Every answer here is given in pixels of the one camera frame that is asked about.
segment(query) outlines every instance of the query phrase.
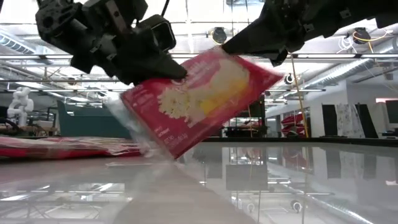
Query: reflective table surface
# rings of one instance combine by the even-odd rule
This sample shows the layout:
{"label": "reflective table surface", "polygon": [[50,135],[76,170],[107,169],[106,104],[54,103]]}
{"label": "reflective table surface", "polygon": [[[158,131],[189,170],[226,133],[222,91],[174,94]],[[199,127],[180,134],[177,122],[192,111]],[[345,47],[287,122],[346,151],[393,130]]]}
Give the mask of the reflective table surface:
{"label": "reflective table surface", "polygon": [[204,142],[178,161],[0,160],[0,224],[392,224],[396,150]]}

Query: plastic bag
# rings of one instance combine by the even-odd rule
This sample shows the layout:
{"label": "plastic bag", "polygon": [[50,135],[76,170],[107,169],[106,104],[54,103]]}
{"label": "plastic bag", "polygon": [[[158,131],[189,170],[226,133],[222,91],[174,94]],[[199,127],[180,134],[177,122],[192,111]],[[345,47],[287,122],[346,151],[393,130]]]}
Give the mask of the plastic bag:
{"label": "plastic bag", "polygon": [[182,65],[187,78],[147,80],[108,105],[143,154],[180,157],[282,78],[220,47]]}
{"label": "plastic bag", "polygon": [[66,159],[88,156],[140,156],[137,143],[118,138],[43,138],[0,137],[0,157]]}

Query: white robot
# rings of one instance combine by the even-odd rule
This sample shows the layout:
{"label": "white robot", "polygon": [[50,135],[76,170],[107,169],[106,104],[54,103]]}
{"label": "white robot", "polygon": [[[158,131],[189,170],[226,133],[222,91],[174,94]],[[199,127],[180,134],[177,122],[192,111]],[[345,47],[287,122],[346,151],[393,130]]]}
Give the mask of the white robot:
{"label": "white robot", "polygon": [[16,118],[19,118],[18,126],[26,126],[27,112],[33,111],[33,100],[29,99],[28,95],[30,93],[30,88],[19,87],[17,91],[12,94],[12,102],[8,107],[7,115],[8,118],[15,122]]}

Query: red package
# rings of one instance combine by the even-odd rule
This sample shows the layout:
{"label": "red package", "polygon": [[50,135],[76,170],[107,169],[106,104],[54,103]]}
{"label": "red package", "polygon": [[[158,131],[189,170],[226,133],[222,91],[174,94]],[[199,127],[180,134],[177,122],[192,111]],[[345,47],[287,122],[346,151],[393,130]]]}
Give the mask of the red package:
{"label": "red package", "polygon": [[175,159],[282,78],[227,55],[221,48],[208,50],[182,65],[188,77],[181,81],[147,80],[121,95],[133,119]]}
{"label": "red package", "polygon": [[140,156],[131,140],[118,138],[44,138],[39,140],[0,137],[0,157],[66,159],[87,156]]}

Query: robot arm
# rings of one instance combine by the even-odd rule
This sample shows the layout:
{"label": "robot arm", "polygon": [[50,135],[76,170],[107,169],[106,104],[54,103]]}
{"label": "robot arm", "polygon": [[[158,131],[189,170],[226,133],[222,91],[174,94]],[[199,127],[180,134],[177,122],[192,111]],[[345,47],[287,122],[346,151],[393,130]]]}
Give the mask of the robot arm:
{"label": "robot arm", "polygon": [[[83,72],[97,65],[125,84],[154,77],[178,79],[187,73],[167,54],[175,46],[170,23],[160,15],[140,21],[147,9],[145,0],[38,2],[40,37],[72,54],[71,66]],[[223,48],[229,54],[269,58],[278,66],[306,41],[371,18],[379,27],[398,22],[398,1],[266,0],[259,18]]]}

